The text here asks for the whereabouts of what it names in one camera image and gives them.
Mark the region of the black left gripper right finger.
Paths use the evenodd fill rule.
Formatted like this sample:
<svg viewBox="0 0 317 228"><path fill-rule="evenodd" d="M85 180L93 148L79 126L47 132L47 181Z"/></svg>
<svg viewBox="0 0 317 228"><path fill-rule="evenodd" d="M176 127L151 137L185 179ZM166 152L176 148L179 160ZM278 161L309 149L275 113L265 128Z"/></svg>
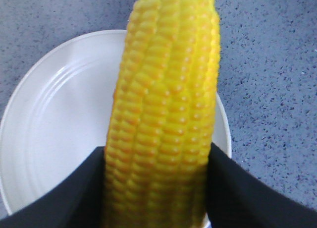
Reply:
<svg viewBox="0 0 317 228"><path fill-rule="evenodd" d="M317 213L271 189L217 145L209 154L206 207L213 228L315 228Z"/></svg>

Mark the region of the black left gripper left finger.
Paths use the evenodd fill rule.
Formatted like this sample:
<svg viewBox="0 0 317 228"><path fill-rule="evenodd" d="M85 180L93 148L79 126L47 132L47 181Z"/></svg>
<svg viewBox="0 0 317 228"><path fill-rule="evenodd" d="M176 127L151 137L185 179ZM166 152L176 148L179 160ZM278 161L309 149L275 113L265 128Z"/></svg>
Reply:
<svg viewBox="0 0 317 228"><path fill-rule="evenodd" d="M0 221L2 228L98 228L104 149L93 152L63 182Z"/></svg>

